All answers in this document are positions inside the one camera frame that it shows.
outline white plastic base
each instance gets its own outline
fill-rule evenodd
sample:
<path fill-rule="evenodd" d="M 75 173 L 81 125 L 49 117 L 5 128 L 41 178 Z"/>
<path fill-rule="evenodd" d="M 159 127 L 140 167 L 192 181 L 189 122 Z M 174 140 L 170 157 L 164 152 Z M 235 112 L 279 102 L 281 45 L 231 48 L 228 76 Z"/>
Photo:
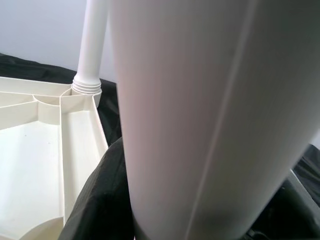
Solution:
<path fill-rule="evenodd" d="M 0 77 L 0 240 L 58 238 L 108 148 L 99 98 Z"/>

